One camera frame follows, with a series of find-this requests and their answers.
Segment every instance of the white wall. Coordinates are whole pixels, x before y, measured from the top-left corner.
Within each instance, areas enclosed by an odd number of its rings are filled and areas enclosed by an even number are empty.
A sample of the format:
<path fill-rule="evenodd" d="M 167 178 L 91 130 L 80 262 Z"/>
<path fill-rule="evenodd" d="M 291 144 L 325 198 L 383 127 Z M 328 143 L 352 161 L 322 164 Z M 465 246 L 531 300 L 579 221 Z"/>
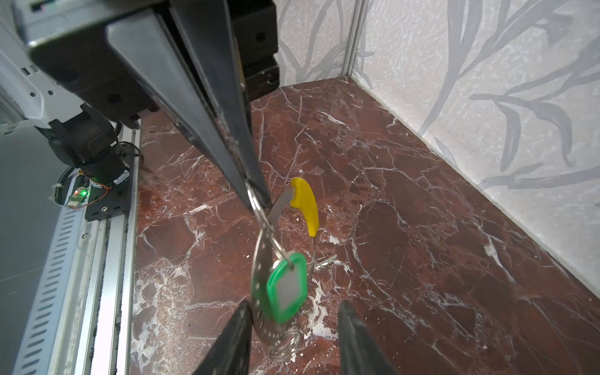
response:
<path fill-rule="evenodd" d="M 339 77 L 355 0 L 274 0 L 281 85 Z"/>
<path fill-rule="evenodd" d="M 352 76 L 599 294 L 600 2 L 371 0 Z"/>

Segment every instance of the gray floor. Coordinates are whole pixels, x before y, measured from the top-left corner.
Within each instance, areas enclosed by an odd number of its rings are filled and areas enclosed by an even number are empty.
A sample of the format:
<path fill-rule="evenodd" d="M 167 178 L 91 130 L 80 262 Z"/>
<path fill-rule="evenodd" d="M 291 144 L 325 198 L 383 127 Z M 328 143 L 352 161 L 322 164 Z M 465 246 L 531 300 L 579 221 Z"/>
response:
<path fill-rule="evenodd" d="M 34 128 L 0 136 L 2 374 L 12 372 L 19 351 L 59 212 L 47 197 L 66 167 Z"/>

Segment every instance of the red marble table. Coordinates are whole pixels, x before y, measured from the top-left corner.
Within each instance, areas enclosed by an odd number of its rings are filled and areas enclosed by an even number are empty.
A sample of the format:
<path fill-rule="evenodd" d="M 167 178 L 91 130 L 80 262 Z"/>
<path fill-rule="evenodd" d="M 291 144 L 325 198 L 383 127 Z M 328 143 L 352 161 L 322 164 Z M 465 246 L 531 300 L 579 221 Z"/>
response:
<path fill-rule="evenodd" d="M 348 299 L 403 374 L 598 374 L 600 301 L 449 165 L 342 77 L 252 103 L 273 198 L 290 178 L 320 214 L 307 347 L 252 374 L 338 374 Z M 166 116 L 143 123 L 132 374 L 190 374 L 248 297 L 258 226 Z M 308 253 L 300 213 L 284 245 Z"/>

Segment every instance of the yellow plastic object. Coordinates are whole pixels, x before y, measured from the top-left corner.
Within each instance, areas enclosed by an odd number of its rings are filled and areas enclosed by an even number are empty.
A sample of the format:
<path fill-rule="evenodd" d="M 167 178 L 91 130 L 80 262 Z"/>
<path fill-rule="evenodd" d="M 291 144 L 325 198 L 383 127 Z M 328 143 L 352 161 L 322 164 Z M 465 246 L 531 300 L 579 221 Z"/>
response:
<path fill-rule="evenodd" d="M 308 234 L 311 237 L 317 235 L 319 230 L 319 212 L 317 211 L 317 201 L 314 198 L 313 190 L 304 178 L 294 177 L 292 186 L 295 189 L 294 198 L 290 201 L 290 206 L 298 208 L 304 215 Z"/>

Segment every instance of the key tag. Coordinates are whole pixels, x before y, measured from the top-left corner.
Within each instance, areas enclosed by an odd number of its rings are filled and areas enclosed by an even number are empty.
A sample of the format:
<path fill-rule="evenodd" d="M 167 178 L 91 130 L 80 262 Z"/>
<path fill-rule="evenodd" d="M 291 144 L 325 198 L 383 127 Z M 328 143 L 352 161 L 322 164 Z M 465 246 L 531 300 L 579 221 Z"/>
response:
<path fill-rule="evenodd" d="M 311 237 L 314 238 L 319 229 L 317 203 L 310 185 L 302 178 L 293 178 L 291 186 L 279 196 L 268 214 L 268 225 L 260 222 L 257 214 L 262 213 L 255 210 L 261 231 L 254 251 L 250 299 L 255 331 L 271 346 L 280 343 L 296 324 L 308 296 L 306 257 L 296 251 L 280 251 L 283 247 L 278 240 L 277 224 L 281 212 L 288 206 L 302 212 Z M 314 258 L 313 253 L 311 268 L 314 268 Z"/>

